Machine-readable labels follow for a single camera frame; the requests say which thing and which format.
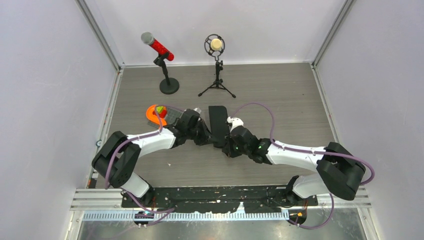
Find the lime green toy brick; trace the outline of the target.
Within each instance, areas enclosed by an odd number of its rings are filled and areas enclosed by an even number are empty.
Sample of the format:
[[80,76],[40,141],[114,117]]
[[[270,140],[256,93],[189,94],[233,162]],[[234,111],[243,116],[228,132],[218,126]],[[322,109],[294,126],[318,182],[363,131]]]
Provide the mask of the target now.
[[165,106],[157,106],[156,107],[156,111],[159,113],[159,114],[161,114],[163,111],[165,111],[166,110],[166,107]]

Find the black round-base microphone stand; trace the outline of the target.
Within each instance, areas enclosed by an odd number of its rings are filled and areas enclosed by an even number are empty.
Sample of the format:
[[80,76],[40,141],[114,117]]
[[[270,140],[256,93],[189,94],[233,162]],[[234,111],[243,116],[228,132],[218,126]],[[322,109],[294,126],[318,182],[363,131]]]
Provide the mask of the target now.
[[157,66],[161,67],[164,79],[159,84],[159,90],[165,95],[172,95],[176,93],[180,84],[175,78],[169,77],[168,69],[165,63],[165,59],[169,56],[169,53],[158,54],[158,57],[153,61]]

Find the orange curved toy slide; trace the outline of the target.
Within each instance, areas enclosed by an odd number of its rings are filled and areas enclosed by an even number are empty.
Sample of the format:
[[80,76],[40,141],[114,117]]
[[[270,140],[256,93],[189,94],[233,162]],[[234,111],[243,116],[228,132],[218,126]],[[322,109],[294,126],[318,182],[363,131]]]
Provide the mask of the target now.
[[148,120],[151,120],[152,122],[159,124],[159,126],[160,125],[165,126],[163,124],[165,124],[166,121],[164,121],[164,118],[160,118],[159,114],[156,111],[157,106],[163,106],[163,105],[157,105],[157,104],[151,105],[146,111],[146,114],[145,114],[146,118]]

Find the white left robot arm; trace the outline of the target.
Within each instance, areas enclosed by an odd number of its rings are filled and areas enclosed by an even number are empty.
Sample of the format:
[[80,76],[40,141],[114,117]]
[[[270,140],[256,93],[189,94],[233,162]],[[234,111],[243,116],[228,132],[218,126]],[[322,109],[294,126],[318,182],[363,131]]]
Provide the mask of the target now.
[[92,167],[107,181],[107,187],[121,188],[134,196],[141,207],[153,202],[152,186],[134,172],[138,159],[168,150],[192,140],[197,146],[212,144],[215,138],[200,113],[186,109],[174,123],[137,135],[114,132],[93,158]]

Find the black tripod microphone stand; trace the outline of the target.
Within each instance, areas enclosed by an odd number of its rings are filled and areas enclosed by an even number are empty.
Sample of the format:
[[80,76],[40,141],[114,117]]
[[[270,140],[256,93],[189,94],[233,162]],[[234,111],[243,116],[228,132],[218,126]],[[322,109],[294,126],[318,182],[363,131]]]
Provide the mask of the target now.
[[200,92],[197,96],[201,97],[206,91],[211,90],[211,89],[218,89],[218,90],[224,90],[227,91],[233,98],[236,98],[236,95],[233,94],[230,90],[228,90],[224,85],[223,85],[223,79],[220,78],[220,72],[223,70],[223,61],[222,60],[217,60],[215,62],[215,80],[214,82],[208,86],[205,90],[203,90],[202,92]]

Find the grey studded base plate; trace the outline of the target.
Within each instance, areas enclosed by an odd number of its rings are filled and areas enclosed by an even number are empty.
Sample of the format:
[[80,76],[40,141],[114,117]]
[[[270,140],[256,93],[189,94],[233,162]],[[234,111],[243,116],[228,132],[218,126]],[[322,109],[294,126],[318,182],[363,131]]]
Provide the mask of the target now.
[[[174,109],[174,108],[168,108],[167,113],[164,116],[164,121],[166,121],[166,123],[163,123],[163,125],[173,124],[177,118],[181,117],[182,114],[183,114],[183,112],[180,111],[180,110],[177,110],[177,109]],[[158,123],[155,123],[154,121],[151,121],[151,120],[148,120],[147,124],[151,127],[158,127],[159,126]]]

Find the beige condenser microphone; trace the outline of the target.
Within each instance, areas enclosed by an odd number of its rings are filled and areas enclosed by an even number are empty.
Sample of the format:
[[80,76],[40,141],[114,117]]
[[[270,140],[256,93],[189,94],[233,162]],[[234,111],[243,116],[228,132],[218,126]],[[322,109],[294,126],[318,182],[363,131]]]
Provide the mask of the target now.
[[204,41],[204,49],[208,55],[222,54],[225,50],[225,41],[218,34],[210,34]]

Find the black tool pouch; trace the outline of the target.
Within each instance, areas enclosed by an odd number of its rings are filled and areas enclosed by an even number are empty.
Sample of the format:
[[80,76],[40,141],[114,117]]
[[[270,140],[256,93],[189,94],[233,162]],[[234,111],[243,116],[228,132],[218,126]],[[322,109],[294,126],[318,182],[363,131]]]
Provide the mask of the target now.
[[229,135],[227,124],[228,111],[223,105],[213,105],[208,107],[210,130],[216,141],[215,148],[222,149],[226,144],[226,136]]

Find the red toy block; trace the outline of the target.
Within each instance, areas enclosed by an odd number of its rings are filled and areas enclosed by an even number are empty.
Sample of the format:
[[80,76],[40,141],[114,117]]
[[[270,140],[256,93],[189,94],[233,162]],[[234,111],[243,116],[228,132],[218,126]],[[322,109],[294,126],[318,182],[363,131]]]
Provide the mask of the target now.
[[165,116],[168,114],[168,110],[167,110],[167,108],[166,108],[166,110],[164,110],[162,113],[158,113],[159,114],[159,117],[160,118],[162,118],[162,119],[164,119],[165,118]]

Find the red handheld microphone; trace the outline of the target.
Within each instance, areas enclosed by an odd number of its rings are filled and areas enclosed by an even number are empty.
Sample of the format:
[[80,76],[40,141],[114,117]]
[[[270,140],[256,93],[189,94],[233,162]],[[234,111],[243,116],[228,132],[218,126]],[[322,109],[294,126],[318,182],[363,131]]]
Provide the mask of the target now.
[[152,33],[143,32],[140,36],[141,41],[154,49],[159,55],[167,55],[166,59],[168,61],[173,61],[175,56],[171,53],[166,47],[164,47],[158,40],[154,38]]

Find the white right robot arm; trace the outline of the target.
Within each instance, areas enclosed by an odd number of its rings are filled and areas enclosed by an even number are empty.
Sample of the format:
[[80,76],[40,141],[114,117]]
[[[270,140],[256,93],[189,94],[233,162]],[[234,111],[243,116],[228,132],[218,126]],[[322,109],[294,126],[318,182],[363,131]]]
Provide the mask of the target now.
[[257,138],[246,127],[237,126],[225,137],[222,152],[229,158],[248,156],[258,164],[288,165],[314,173],[295,175],[284,195],[291,205],[299,205],[313,195],[332,194],[352,201],[361,185],[366,168],[336,142],[326,147],[284,144],[270,138]]

